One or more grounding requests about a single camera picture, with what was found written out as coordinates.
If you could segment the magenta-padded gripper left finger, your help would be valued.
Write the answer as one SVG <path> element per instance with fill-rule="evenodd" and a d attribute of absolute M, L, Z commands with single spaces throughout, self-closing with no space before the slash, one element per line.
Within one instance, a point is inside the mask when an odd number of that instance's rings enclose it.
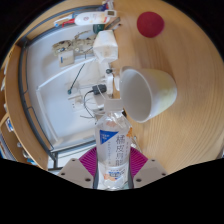
<path fill-rule="evenodd" d="M 99 181 L 96 148 L 89 150 L 79 159 L 70 159 L 58 176 L 83 188 L 96 189 Z"/>

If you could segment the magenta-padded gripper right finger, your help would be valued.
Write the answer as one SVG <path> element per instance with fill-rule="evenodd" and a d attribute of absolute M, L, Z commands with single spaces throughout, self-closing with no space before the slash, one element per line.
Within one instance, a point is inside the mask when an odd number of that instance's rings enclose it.
<path fill-rule="evenodd" d="M 140 151 L 132 148 L 129 158 L 128 187 L 141 188 L 167 175 L 165 169 L 155 159 L 148 159 Z"/>

